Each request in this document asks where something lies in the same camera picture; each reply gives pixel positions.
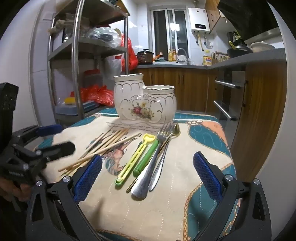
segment kitchen faucet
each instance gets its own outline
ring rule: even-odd
[[[189,59],[188,59],[188,57],[187,57],[186,50],[183,49],[183,48],[179,48],[179,49],[177,50],[177,56],[178,56],[178,58],[177,58],[177,60],[176,60],[176,63],[179,62],[179,50],[183,50],[183,51],[184,51],[184,53],[185,53],[185,57],[186,57],[186,61],[187,61],[187,65],[190,65],[190,63],[189,63]]]

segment screw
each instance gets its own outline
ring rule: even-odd
[[[259,184],[260,184],[260,181],[259,181],[257,178],[255,178],[255,179],[253,180],[253,183],[255,183],[256,185],[259,185]]]
[[[226,178],[228,181],[232,181],[232,180],[233,180],[233,176],[231,176],[230,174],[225,175],[225,178]]]
[[[40,187],[43,184],[43,182],[41,180],[39,180],[38,182],[36,182],[36,186]]]
[[[70,180],[71,180],[71,177],[69,177],[69,176],[63,177],[63,182],[65,182],[65,183],[69,182]]]
[[[29,169],[29,165],[27,163],[25,163],[22,168],[24,169],[24,171],[28,170]]]

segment water heater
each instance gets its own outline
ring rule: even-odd
[[[188,8],[191,30],[193,33],[206,33],[210,32],[209,20],[207,18],[207,11],[202,8]]]

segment window frame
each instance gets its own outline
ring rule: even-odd
[[[155,46],[155,30],[154,30],[154,16],[153,13],[157,11],[165,11],[165,23],[166,23],[166,31],[167,31],[167,48],[172,49],[170,46],[170,33],[169,33],[169,24],[168,24],[168,10],[172,10],[173,13],[173,21],[176,23],[176,18],[175,18],[175,11],[184,11],[184,16],[185,16],[185,23],[186,23],[186,32],[187,32],[187,45],[188,45],[188,57],[191,58],[191,49],[190,49],[190,24],[188,21],[188,16],[187,16],[187,8],[161,8],[161,9],[154,9],[151,10],[151,29],[152,29],[152,48],[153,48],[153,53],[157,55],[156,53],[156,46]],[[175,45],[176,45],[176,51],[178,49],[178,41],[177,41],[177,31],[175,30]]]

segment bottle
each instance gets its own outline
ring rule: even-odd
[[[169,62],[172,62],[173,61],[173,54],[172,54],[172,51],[171,50],[169,50],[169,52],[168,52],[168,61]]]
[[[177,53],[176,50],[173,49],[173,61],[177,61]]]
[[[205,51],[205,55],[203,56],[203,65],[212,65],[212,57],[209,50]]]

